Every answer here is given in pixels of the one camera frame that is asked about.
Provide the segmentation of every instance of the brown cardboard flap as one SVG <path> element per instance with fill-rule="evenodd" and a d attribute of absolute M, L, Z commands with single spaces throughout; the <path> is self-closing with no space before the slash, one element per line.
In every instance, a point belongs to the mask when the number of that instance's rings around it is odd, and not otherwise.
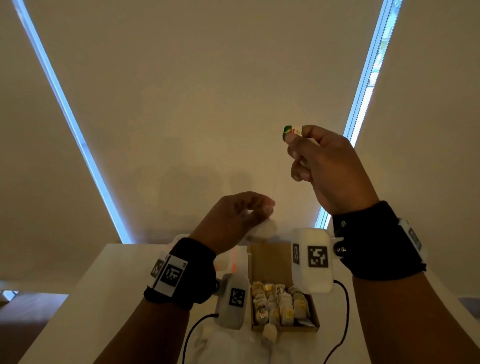
<path fill-rule="evenodd" d="M 293 284 L 290 243 L 251 244 L 249 250 L 253 281 L 285 284 L 287 287 Z"/>

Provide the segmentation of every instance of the black cable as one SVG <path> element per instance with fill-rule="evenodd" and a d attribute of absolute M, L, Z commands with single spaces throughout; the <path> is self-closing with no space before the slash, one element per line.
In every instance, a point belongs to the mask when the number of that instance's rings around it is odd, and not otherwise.
<path fill-rule="evenodd" d="M 342 337 L 342 340 L 340 340 L 340 342 L 335 345 L 333 347 L 333 349 L 328 353 L 327 357 L 325 358 L 325 361 L 324 361 L 324 364 L 327 362 L 328 358 L 330 358 L 330 356 L 333 354 L 333 352 L 340 346 L 343 344 L 343 342 L 345 341 L 345 337 L 347 336 L 347 330 L 348 330 L 348 319 L 350 317 L 350 301 L 348 300 L 348 292 L 347 292 L 347 289 L 345 288 L 345 286 L 343 285 L 342 282 L 334 279 L 333 280 L 333 283 L 336 283 L 338 284 L 340 287 L 343 288 L 343 290 L 345 291 L 345 298 L 347 299 L 347 321 L 345 322 L 345 331 L 343 332 L 343 337 Z"/>
<path fill-rule="evenodd" d="M 182 364 L 185 364 L 185 354 L 187 353 L 187 344 L 188 344 L 188 339 L 190 338 L 190 335 L 192 334 L 193 330 L 198 326 L 198 324 L 200 324 L 203 320 L 209 317 L 218 317 L 218 314 L 209 314 L 209 315 L 203 316 L 200 320 L 195 322 L 195 325 L 193 325 L 192 328 L 190 329 L 190 332 L 187 335 L 187 339 L 185 340 L 185 345 L 183 346 L 183 356 L 181 359 Z"/>

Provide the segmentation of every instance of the cardboard box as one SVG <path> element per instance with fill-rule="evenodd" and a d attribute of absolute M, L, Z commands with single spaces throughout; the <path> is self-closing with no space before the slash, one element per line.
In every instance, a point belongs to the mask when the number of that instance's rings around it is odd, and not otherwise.
<path fill-rule="evenodd" d="M 255 281 L 263 283 L 285 284 L 292 283 L 292 258 L 290 243 L 254 243 L 247 248 L 248 253 L 248 279 L 250 284 Z M 310 320 L 314 328 L 301 326 L 279 326 L 279 332 L 317 332 L 320 328 L 317 311 L 313 304 L 312 296 L 305 295 L 310 309 Z M 255 309 L 253 307 L 252 288 L 250 287 L 251 321 L 253 331 L 263 331 L 264 327 L 255 322 Z"/>

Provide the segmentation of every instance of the black wrist strap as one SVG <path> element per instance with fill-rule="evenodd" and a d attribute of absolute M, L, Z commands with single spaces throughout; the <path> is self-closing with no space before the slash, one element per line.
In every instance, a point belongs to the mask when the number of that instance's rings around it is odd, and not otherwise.
<path fill-rule="evenodd" d="M 335 236 L 344 238 L 335 244 L 335 250 L 343 251 L 340 260 L 355 277 L 392 280 L 426 271 L 426 264 L 398 222 L 386 201 L 333 216 Z"/>
<path fill-rule="evenodd" d="M 217 290 L 217 280 L 213 260 L 215 253 L 201 244 L 190 239 L 180 239 L 169 253 L 187 262 L 184 271 L 179 275 L 178 282 L 171 297 L 161 293 L 158 281 L 167 282 L 164 277 L 169 273 L 168 260 L 165 266 L 159 270 L 153 287 L 147 287 L 144 291 L 146 300 L 153 303 L 173 302 L 180 308 L 191 310 L 194 303 L 203 303 Z"/>

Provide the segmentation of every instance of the floor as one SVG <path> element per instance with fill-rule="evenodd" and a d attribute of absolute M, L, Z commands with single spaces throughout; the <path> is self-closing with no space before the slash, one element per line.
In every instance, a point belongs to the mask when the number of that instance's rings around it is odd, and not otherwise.
<path fill-rule="evenodd" d="M 0 363 L 17 364 L 66 294 L 20 293 L 0 309 Z"/>

